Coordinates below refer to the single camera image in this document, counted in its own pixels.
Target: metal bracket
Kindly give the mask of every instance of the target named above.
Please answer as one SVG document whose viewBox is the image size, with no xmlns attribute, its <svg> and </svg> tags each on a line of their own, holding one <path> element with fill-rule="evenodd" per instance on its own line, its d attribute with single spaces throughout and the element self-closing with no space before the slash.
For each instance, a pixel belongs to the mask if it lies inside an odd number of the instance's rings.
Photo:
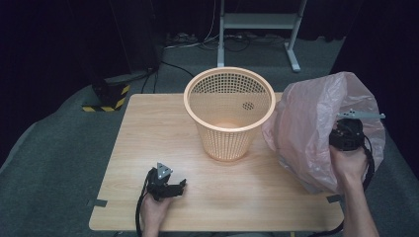
<svg viewBox="0 0 419 237">
<path fill-rule="evenodd" d="M 166 176 L 168 176 L 172 173 L 173 173 L 172 169 L 170 169 L 169 167 L 161 164 L 160 162 L 157 162 L 157 176 L 158 176 L 159 180 L 165 178 Z"/>
<path fill-rule="evenodd" d="M 359 112 L 352 109 L 350 109 L 348 112 L 339 113 L 337 117 L 342 119 L 385 119 L 384 114 Z"/>
</svg>

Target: pink plastic bag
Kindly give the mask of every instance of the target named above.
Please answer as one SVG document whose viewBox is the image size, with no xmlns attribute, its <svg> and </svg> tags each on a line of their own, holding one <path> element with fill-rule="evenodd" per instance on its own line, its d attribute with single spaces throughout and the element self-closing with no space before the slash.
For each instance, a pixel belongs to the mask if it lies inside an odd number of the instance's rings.
<svg viewBox="0 0 419 237">
<path fill-rule="evenodd" d="M 262 125 L 269 147 L 280 155 L 280 164 L 311 193 L 341 194 L 330 161 L 329 134 L 338 113 L 350 109 L 378 114 L 374 95 L 355 74 L 341 72 L 290 84 Z M 379 118 L 361 121 L 377 169 L 383 159 L 384 127 Z"/>
</svg>

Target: orange mesh wastebasket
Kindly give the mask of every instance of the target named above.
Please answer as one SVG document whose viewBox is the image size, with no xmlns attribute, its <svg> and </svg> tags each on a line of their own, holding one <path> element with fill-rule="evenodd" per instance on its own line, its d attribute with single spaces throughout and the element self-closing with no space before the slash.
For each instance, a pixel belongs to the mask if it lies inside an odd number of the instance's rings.
<svg viewBox="0 0 419 237">
<path fill-rule="evenodd" d="M 263 77 L 237 67 L 204 71 L 184 93 L 185 108 L 205 152 L 219 161 L 234 161 L 246 153 L 275 102 L 274 91 Z"/>
</svg>

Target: wooden table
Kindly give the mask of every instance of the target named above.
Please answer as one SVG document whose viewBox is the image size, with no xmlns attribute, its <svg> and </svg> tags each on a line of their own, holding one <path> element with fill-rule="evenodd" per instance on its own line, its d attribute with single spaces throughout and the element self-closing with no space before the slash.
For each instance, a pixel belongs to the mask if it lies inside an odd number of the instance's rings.
<svg viewBox="0 0 419 237">
<path fill-rule="evenodd" d="M 187 179 L 162 231 L 319 231 L 343 213 L 328 194 L 310 195 L 286 171 L 262 132 L 235 162 L 205 153 L 183 94 L 133 95 L 90 219 L 93 230 L 135 230 L 135 207 L 147 172 L 161 162 L 174 170 L 169 184 Z"/>
</svg>

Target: yellow and black warning tape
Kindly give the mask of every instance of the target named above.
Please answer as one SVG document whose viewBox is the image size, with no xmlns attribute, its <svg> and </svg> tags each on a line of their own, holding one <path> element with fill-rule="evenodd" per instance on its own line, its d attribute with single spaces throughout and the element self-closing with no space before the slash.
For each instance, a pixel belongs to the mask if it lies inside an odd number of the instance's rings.
<svg viewBox="0 0 419 237">
<path fill-rule="evenodd" d="M 126 93 L 129 90 L 129 85 L 125 86 L 121 91 L 119 99 L 113 107 L 109 106 L 82 106 L 84 112 L 115 112 L 119 111 L 126 101 Z"/>
</svg>

